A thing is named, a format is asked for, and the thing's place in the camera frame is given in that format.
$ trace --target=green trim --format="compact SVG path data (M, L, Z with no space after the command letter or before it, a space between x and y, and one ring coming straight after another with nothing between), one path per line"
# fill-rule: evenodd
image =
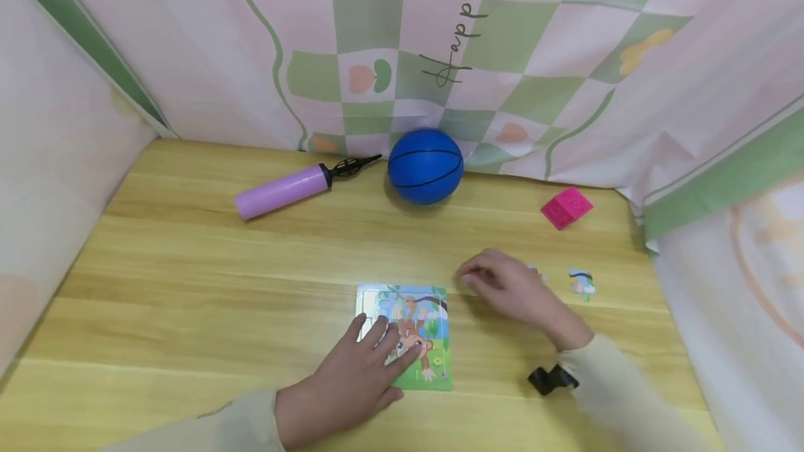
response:
M256 3L254 0L244 0L248 4L248 7L251 8L252 13L256 16L256 18L260 21L260 23L268 30L269 35L271 36L271 40L274 41L274 48L276 49L276 59L274 59L274 88L276 92L279 94L279 98L282 100L282 103L285 104L285 108L288 109L291 115L293 115L293 119L296 119L298 125L301 126L301 138L299 138L298 145L296 149L303 151L304 149L304 142L307 140L307 128L302 123L302 120L298 118L296 112L293 112L293 109L290 107L290 103L288 103L288 99L285 97L285 92L282 91L282 86L279 82L279 70L282 68L282 61L285 59L285 55L282 52L282 44L279 41L279 36L276 35L276 30L274 30L273 26L268 23L268 20L265 19L265 16L260 12L260 9L256 7Z
M552 173L552 153L556 149L556 147L561 142L569 140L573 136L580 135L585 129L587 129L589 126L591 126L597 120L597 118L600 117L601 114L603 114L603 111L609 106L609 102L611 102L612 97L614 97L614 91L615 91L615 89L612 89L612 91L609 91L609 93L605 96L605 98L603 98L603 102L599 105L597 110L595 110L595 113L592 114L592 117L587 119L585 123L583 123L580 126L578 126L578 128L575 128L574 130L570 131L570 133L567 133L566 135L562 136L560 139L557 139L555 142L552 142L552 144L550 144L550 146L548 146L548 151L546 152L546 157L545 157L545 160L544 160L544 179L545 179L545 181L547 179L550 179L550 175Z
M702 219L803 171L802 136L804 108L742 145L684 186L646 205L646 240L654 240L676 227Z
M770 117L768 117L767 119L763 120L761 123L757 124L756 126L753 126L753 128L748 130L744 135L740 136L740 138L738 138L737 140L734 140L733 142L731 142L731 144L729 146L726 146L725 149L721 150L720 152L718 152L714 156L710 157L708 160L704 161L701 165L695 167L692 171L689 171L685 175L678 177L677 179L675 179L675 181L672 181L671 183L668 183L666 186L662 186L660 188L657 188L657 189L655 189L653 191L650 191L649 193L645 194L645 201L647 202L647 200L649 200L652 196L655 196L658 193L663 193L668 188L675 186L677 183L684 181L684 179L687 179L690 176L693 176L695 173L700 171L702 168L709 166L711 163L714 163L716 160L719 159L719 157L721 157L724 154L726 154L726 152L734 149L734 147L737 144L739 144L739 142L742 142L743 140L745 140L750 135L755 134L759 128L762 128L762 126L765 126L767 123L771 122L773 119L776 119L779 115L783 114L784 112L787 112L787 110L789 110L790 107L793 107L793 105L795 105L796 103L801 101L802 98L804 98L804 93L799 94L799 96L795 97L792 102L788 103L787 105L784 105L784 107L782 107L781 109L777 110L777 112L774 112Z
M123 94L164 128L162 134L174 135L154 100L78 0L36 1Z

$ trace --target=black watch strap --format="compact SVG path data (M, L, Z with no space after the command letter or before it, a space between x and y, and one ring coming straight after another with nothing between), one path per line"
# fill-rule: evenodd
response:
M543 367L536 368L528 376L528 382L536 388L542 396L553 392L555 388L577 388L578 382L564 368L555 366L550 372Z

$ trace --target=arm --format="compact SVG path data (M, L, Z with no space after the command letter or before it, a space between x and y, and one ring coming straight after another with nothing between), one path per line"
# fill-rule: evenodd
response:
M174 422L100 452L285 452L278 439L276 391L264 389L194 419Z
M316 372L298 384L255 391L100 452L285 452L369 420L402 399L391 384L420 350L413 347L386 366L400 341L397 326L380 316L357 342L365 321L366 315L355 318Z
M559 353L559 364L578 382L572 395L581 411L617 435L626 451L713 450L607 337Z
M524 263L483 250L459 269L461 279L498 312L543 331L560 365L578 382L578 406L614 432L630 452L705 452L712 449L665 404L639 370L604 336L561 302Z

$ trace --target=hand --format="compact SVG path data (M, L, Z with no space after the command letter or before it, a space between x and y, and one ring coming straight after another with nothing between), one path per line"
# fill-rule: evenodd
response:
M494 310L537 326L559 351L586 346L594 336L581 317L545 286L538 272L511 255L486 248L457 273Z
M286 450L359 425L402 399L402 390L391 383L417 360L420 348L412 347L386 366L400 341L397 326L388 326L388 319L380 316L357 342L365 321L361 314L351 322L312 376L276 394L276 427Z

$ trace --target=wooden table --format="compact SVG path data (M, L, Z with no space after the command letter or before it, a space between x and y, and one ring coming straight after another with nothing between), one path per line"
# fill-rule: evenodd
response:
M160 140L89 237L0 395L0 450L83 451L213 409L316 368L354 315L360 282L449 290L454 392L411 392L321 451L609 451L572 397L525 381L554 353L454 281L486 246L536 263L693 425L712 420L649 257L617 193L558 232L539 212L560 186L467 174L414 207L367 167L332 193L243 223L232 196L329 157ZM583 303L567 269L594 274Z

